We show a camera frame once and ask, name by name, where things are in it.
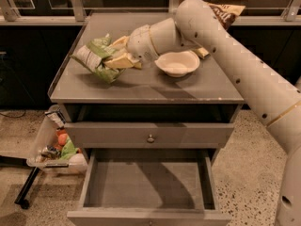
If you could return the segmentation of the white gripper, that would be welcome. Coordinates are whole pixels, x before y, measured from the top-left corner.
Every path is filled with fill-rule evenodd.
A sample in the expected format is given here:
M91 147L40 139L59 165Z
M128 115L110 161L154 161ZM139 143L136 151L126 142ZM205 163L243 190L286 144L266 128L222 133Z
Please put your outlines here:
M111 69L133 68L140 62L152 63L159 57L152 44L151 27L148 24L134 30L130 37L122 36L115 40L112 46L118 50L126 46L129 53L107 58L103 64Z

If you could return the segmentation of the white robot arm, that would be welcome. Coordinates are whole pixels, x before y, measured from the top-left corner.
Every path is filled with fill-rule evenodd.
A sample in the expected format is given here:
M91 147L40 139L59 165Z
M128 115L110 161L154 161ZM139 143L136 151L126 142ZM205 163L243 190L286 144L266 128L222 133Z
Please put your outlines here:
M234 39L202 0L184 0L173 17L144 25L117 45L149 63L167 52L205 48L288 155L275 226L301 226L301 93Z

